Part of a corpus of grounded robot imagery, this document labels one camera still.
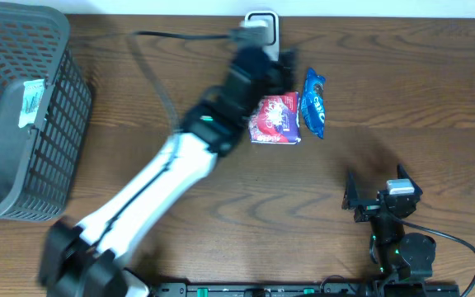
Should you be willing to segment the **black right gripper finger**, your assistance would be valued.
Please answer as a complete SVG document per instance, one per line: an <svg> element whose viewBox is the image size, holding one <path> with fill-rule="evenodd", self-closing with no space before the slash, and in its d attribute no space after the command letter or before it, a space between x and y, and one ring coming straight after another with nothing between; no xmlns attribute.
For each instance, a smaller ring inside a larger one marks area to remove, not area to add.
<svg viewBox="0 0 475 297"><path fill-rule="evenodd" d="M410 175L407 173L406 169L404 168L401 163L397 165L397 178L398 179L407 179L414 188L417 187L417 184L413 181L413 179L410 177Z"/></svg>
<svg viewBox="0 0 475 297"><path fill-rule="evenodd" d="M346 178L346 188L344 192L344 197L341 203L341 208L343 210L353 210L359 204L359 195L356 189L355 179L351 171L347 172Z"/></svg>

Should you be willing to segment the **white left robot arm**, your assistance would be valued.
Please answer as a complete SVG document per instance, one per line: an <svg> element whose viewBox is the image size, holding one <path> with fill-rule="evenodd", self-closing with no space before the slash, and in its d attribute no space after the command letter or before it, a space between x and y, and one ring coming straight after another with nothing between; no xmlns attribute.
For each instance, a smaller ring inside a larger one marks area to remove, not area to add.
<svg viewBox="0 0 475 297"><path fill-rule="evenodd" d="M47 233L38 281L48 297L148 296L127 269L146 233L194 184L207 177L247 129L267 95L294 85L295 52L272 59L261 47L240 49L222 86L205 91L155 158L115 197L75 226Z"/></svg>

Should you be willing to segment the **green wet wipes pack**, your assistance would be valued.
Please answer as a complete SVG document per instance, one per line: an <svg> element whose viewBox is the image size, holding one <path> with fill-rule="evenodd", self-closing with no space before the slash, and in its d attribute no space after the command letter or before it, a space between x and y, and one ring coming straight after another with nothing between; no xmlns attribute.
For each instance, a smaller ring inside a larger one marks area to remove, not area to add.
<svg viewBox="0 0 475 297"><path fill-rule="evenodd" d="M25 81L23 87L22 105L18 121L20 129L34 124L45 92L45 80Z"/></svg>

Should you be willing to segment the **blue Oreo cookie pack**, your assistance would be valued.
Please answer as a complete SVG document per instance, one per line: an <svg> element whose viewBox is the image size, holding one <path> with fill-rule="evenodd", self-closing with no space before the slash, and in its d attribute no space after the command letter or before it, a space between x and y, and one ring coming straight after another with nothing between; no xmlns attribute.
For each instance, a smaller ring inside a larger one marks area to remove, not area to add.
<svg viewBox="0 0 475 297"><path fill-rule="evenodd" d="M322 139L326 119L323 91L326 79L309 68L303 85L301 112L310 132Z"/></svg>

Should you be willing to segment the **red purple pad pack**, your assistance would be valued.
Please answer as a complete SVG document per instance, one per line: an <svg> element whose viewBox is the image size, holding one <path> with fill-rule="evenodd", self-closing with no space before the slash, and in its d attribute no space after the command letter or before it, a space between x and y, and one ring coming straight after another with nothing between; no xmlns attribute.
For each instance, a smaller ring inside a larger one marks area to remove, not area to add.
<svg viewBox="0 0 475 297"><path fill-rule="evenodd" d="M257 144L298 144L299 94L266 96L248 124L250 140Z"/></svg>

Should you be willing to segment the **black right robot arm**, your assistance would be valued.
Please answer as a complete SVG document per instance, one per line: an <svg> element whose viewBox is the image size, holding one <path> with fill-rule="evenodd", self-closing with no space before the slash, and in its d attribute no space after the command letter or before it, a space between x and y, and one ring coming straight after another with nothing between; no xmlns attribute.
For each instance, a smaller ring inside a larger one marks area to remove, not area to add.
<svg viewBox="0 0 475 297"><path fill-rule="evenodd" d="M369 222L372 229L369 253L382 273L397 281L422 281L433 276L435 240L422 233L406 233L401 221L416 211L422 189L397 165L397 178L374 199L360 196L352 173L347 175L341 208L354 211L356 223Z"/></svg>

